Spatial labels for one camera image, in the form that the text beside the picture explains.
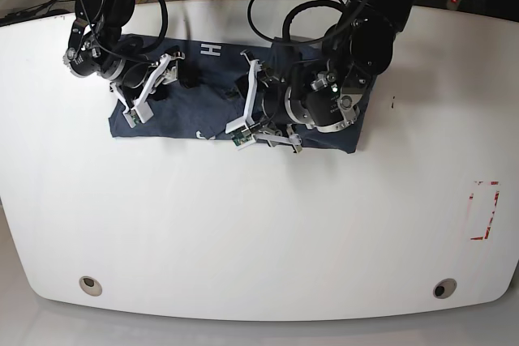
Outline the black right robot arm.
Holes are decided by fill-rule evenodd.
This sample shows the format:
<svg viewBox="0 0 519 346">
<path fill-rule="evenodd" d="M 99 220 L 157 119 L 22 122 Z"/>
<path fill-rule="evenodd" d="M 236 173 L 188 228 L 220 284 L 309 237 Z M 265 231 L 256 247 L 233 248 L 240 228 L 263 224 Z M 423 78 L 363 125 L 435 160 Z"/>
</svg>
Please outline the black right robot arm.
<svg viewBox="0 0 519 346">
<path fill-rule="evenodd" d="M 64 63 L 78 77 L 99 75 L 119 88 L 125 99 L 135 99 L 157 68 L 148 55 L 165 41 L 169 15 L 165 0 L 161 8 L 158 37 L 146 43 L 141 36 L 122 36 L 122 27 L 133 16 L 136 0 L 75 0 Z"/>
</svg>

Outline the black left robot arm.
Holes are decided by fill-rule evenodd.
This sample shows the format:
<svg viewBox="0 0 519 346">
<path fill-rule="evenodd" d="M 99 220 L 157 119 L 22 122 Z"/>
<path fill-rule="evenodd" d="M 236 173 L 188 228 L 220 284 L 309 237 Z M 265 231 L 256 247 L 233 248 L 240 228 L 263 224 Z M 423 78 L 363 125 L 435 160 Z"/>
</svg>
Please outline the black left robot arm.
<svg viewBox="0 0 519 346">
<path fill-rule="evenodd" d="M 403 31 L 416 0 L 313 0 L 292 9 L 281 35 L 264 35 L 252 19 L 258 37 L 283 49 L 285 67 L 277 70 L 242 52 L 249 63 L 244 113 L 225 132 L 241 143 L 252 139 L 298 141 L 293 125 L 330 134 L 358 121 L 361 100 L 375 79 L 389 67 L 397 35 Z M 292 23 L 304 11 L 333 8 L 341 16 L 321 37 L 296 41 Z"/>
</svg>

